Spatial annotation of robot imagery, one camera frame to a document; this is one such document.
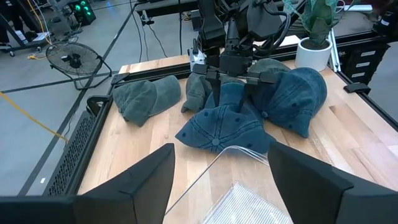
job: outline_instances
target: potted plant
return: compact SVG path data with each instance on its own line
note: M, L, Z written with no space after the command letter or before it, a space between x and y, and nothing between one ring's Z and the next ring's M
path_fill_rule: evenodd
M303 14L293 7L292 0L283 0L287 9L296 13L302 21L308 37L297 46L295 65L322 71L328 63L332 44L327 39L331 29L338 23L337 3L339 0L307 0Z

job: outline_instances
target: cap button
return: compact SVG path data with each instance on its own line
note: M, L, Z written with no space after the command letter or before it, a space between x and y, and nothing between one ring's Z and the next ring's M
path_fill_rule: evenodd
M218 139L213 139L213 140L211 141L211 143L212 143L214 146L218 146L218 145L220 144L220 140L218 140Z

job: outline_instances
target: cap brim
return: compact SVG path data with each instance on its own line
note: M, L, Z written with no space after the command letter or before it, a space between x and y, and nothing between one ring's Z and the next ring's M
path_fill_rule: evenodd
M149 116L159 114L180 101L181 87L177 78L173 75L154 81L156 87L156 102Z

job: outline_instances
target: blue denim cap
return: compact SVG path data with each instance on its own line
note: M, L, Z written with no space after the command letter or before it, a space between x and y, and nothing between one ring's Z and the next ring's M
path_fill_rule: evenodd
M264 130L260 112L249 101L237 113L243 96L243 83L221 85L220 104L215 107L210 94L205 108L195 114L176 134L176 138L190 147L220 153L228 146L242 146L265 153L275 139Z
M258 94L252 97L254 106L263 118L307 138L310 121L326 100L326 83L312 68L275 72L277 82L261 84Z
M123 118L140 127L150 116L178 103L180 97L180 84L173 75L154 82L142 80L128 83L113 91L113 100Z

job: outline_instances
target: yellow cable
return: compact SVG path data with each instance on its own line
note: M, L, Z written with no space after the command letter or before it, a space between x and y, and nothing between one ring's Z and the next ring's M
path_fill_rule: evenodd
M48 128L46 125L42 124L40 121L37 121L36 119L34 119L29 113L27 113L26 111L22 110L18 105L16 105L10 98L8 98L8 96L6 96L3 92L0 91L0 96L2 96L5 100L8 101L8 103L10 103L13 107L15 107L17 110L19 110L22 114L24 114L25 116L27 116L29 119L31 119L33 122L37 123L38 125L40 125L42 128L46 129L47 131L50 131L52 134L58 136L59 138L63 139L65 142L68 142L68 139L62 135L60 135L59 133L56 133L55 131L51 130L50 128Z
M30 0L26 0L26 1L29 4L30 8L32 9L33 13L35 14L37 20L39 21L40 27L42 28L42 32L44 33L42 21L40 20L39 16L37 15L36 10L33 8L32 3L30 3ZM47 41L47 43L49 43L51 45L51 42L47 39L47 35L44 38Z

